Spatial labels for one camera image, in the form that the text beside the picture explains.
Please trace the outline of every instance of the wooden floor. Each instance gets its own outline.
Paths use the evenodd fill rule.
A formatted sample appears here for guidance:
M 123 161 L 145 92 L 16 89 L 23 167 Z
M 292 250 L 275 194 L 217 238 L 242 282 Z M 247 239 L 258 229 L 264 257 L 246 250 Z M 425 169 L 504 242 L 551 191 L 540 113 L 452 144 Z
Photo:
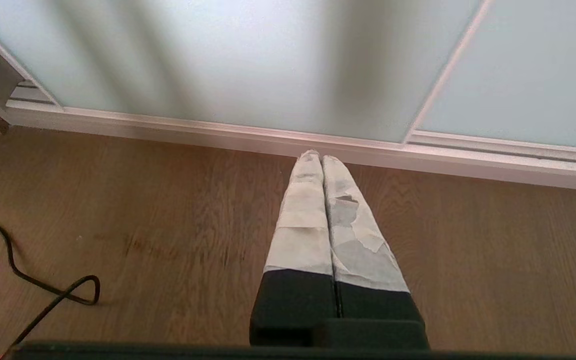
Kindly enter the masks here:
M 0 223 L 20 267 L 58 287 L 102 283 L 100 305 L 66 301 L 29 339 L 246 346 L 294 161 L 11 129 Z M 576 353 L 576 190 L 349 169 L 432 348 Z M 0 239 L 0 354 L 52 298 L 11 273 Z

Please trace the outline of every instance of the black cable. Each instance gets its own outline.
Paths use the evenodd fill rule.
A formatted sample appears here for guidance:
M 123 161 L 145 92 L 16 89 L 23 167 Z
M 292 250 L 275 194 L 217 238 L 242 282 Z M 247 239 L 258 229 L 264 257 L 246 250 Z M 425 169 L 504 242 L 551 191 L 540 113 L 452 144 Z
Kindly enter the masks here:
M 12 252 L 12 237 L 2 226 L 0 226 L 0 234 L 4 239 L 4 242 L 6 243 L 8 264 L 12 268 L 12 272 L 14 273 L 14 275 L 19 276 L 19 278 L 22 278 L 23 280 L 26 280 L 29 283 L 37 285 L 37 287 L 40 287 L 41 289 L 47 290 L 57 295 L 57 298 L 55 298 L 48 306 L 46 306 L 46 308 L 43 309 L 43 311 L 39 313 L 39 315 L 37 315 L 34 318 L 34 320 L 30 322 L 30 324 L 26 326 L 21 333 L 19 333 L 19 336 L 16 337 L 16 339 L 12 342 L 12 344 L 10 344 L 10 347 L 16 346 L 16 344 L 22 342 L 23 339 L 35 328 L 35 326 L 37 326 L 37 324 L 39 324 L 39 322 L 42 321 L 42 319 L 46 317 L 46 315 L 48 315 L 50 310 L 54 309 L 55 306 L 57 306 L 57 304 L 59 304 L 62 300 L 68 299 L 76 301 L 77 303 L 83 305 L 95 305 L 99 301 L 99 292 L 101 291 L 101 283 L 99 282 L 99 278 L 97 276 L 94 275 L 83 276 L 79 280 L 73 282 L 72 285 L 70 285 L 66 290 L 59 290 L 56 287 L 52 287 L 51 285 L 48 285 L 45 282 L 39 281 L 36 278 L 21 272 L 15 265 L 15 259 L 13 257 Z M 71 294 L 71 292 L 77 289 L 77 287 L 79 287 L 83 283 L 86 283 L 87 281 L 92 281 L 94 283 L 94 297 L 92 300 L 86 300 L 85 298 L 81 298 L 79 296 Z

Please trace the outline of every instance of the white baseboard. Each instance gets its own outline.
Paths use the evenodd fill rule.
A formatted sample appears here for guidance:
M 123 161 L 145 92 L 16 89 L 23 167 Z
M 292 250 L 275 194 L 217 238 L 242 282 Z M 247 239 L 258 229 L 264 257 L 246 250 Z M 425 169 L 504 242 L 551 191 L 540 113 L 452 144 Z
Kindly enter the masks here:
M 426 173 L 468 176 L 505 182 L 576 189 L 576 161 L 537 158 L 534 153 L 486 152 L 464 142 L 459 146 L 391 143 L 306 132 L 265 129 L 207 121 L 79 109 L 9 100 L 12 125 L 174 142 L 228 150 L 297 157 L 308 149 L 334 155 L 350 164 Z M 487 143 L 476 137 L 478 142 Z M 539 148 L 530 144 L 528 148 Z M 575 148 L 566 148 L 574 153 Z

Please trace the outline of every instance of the power cord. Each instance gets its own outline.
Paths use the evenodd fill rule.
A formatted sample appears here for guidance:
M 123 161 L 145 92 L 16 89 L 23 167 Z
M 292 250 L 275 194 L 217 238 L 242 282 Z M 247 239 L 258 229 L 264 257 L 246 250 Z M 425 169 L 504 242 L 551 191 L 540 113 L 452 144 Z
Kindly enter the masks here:
M 10 346 L 8 347 L 9 349 L 22 342 L 23 339 L 35 328 L 35 326 L 37 326 L 37 324 L 39 324 L 39 322 L 42 321 L 42 319 L 46 317 L 46 315 L 48 315 L 48 313 L 52 309 L 54 309 L 55 306 L 57 306 L 57 304 L 61 303 L 62 300 L 68 299 L 89 306 L 95 305 L 99 301 L 99 292 L 101 291 L 101 283 L 99 282 L 99 278 L 97 276 L 94 275 L 83 276 L 79 280 L 73 282 L 72 285 L 70 285 L 66 290 L 59 290 L 56 287 L 48 285 L 45 282 L 39 281 L 36 278 L 26 275 L 25 273 L 20 271 L 15 265 L 15 259 L 13 257 L 12 237 L 2 226 L 0 226 L 0 234 L 4 239 L 4 242 L 6 243 L 8 264 L 12 268 L 12 272 L 14 273 L 14 275 L 19 276 L 19 278 L 22 278 L 23 280 L 26 280 L 31 284 L 37 285 L 37 287 L 40 287 L 41 289 L 47 290 L 57 295 L 57 297 L 53 301 L 51 301 L 51 303 L 48 306 L 46 306 L 45 309 L 43 309 L 42 312 L 40 312 L 39 315 L 37 315 L 34 318 L 34 320 L 30 322 L 30 324 L 28 324 L 28 326 L 26 326 L 21 333 L 19 333 L 19 336 L 16 337 L 16 339 L 14 339 L 12 344 L 10 344 Z M 81 298 L 79 296 L 71 294 L 71 292 L 73 292 L 80 285 L 86 283 L 87 281 L 92 281 L 94 283 L 94 297 L 92 300 L 86 300 L 85 298 Z

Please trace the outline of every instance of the torn paper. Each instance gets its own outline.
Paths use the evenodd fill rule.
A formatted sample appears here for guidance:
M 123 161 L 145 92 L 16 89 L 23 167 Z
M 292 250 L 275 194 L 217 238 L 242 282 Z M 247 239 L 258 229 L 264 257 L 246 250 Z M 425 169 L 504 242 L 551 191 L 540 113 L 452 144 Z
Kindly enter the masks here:
M 320 155 L 304 152 L 292 169 L 263 272 L 291 269 L 332 275 Z
M 369 289 L 410 292 L 350 171 L 338 158 L 323 158 L 334 280 Z

